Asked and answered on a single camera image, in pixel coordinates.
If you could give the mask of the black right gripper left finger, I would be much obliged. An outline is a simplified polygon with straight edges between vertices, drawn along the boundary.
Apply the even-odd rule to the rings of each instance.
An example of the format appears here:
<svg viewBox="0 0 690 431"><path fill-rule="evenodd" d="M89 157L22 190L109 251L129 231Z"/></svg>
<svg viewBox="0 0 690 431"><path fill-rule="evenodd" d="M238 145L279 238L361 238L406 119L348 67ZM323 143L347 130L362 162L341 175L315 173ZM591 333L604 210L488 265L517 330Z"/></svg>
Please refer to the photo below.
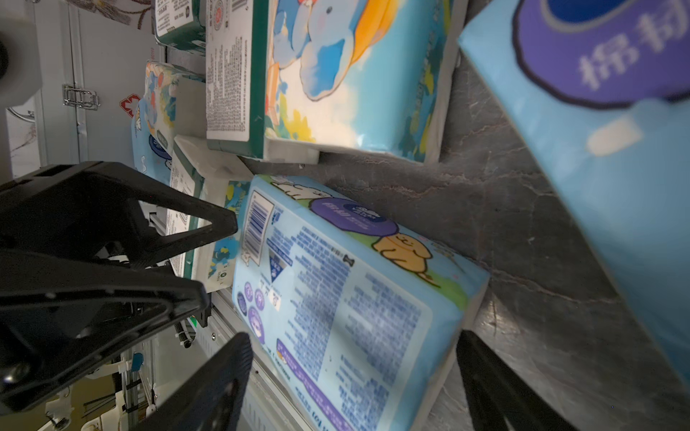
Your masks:
<svg viewBox="0 0 690 431"><path fill-rule="evenodd" d="M138 430L236 430L253 365L250 336L236 334Z"/></svg>

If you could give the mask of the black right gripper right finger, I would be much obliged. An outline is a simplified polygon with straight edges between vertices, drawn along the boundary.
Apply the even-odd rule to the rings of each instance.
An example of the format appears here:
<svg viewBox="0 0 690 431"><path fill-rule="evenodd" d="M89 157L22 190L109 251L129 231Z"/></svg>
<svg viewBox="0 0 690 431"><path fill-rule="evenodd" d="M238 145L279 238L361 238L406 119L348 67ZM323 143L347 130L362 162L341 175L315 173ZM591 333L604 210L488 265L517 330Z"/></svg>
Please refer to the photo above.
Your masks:
<svg viewBox="0 0 690 431"><path fill-rule="evenodd" d="M475 430L576 429L474 332L461 331L456 356Z"/></svg>

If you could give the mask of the light blue tissue pack front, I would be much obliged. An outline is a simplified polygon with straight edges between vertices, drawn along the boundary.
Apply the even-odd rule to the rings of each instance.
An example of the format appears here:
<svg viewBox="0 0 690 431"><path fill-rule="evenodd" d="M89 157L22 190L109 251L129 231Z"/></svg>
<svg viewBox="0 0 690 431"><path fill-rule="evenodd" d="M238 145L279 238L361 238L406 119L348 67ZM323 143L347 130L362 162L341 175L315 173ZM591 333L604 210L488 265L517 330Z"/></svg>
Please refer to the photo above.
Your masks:
<svg viewBox="0 0 690 431"><path fill-rule="evenodd" d="M419 430L490 276L307 177L257 175L233 301L320 430Z"/></svg>

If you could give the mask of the light blue purple-logo tissue pack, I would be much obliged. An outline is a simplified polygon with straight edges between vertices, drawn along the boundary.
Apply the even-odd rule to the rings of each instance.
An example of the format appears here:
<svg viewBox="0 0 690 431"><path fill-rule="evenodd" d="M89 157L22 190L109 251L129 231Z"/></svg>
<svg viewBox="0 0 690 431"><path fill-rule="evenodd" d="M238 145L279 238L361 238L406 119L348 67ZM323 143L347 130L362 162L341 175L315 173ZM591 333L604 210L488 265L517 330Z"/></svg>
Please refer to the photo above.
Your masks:
<svg viewBox="0 0 690 431"><path fill-rule="evenodd" d="M687 382L688 2L493 1L458 43Z"/></svg>

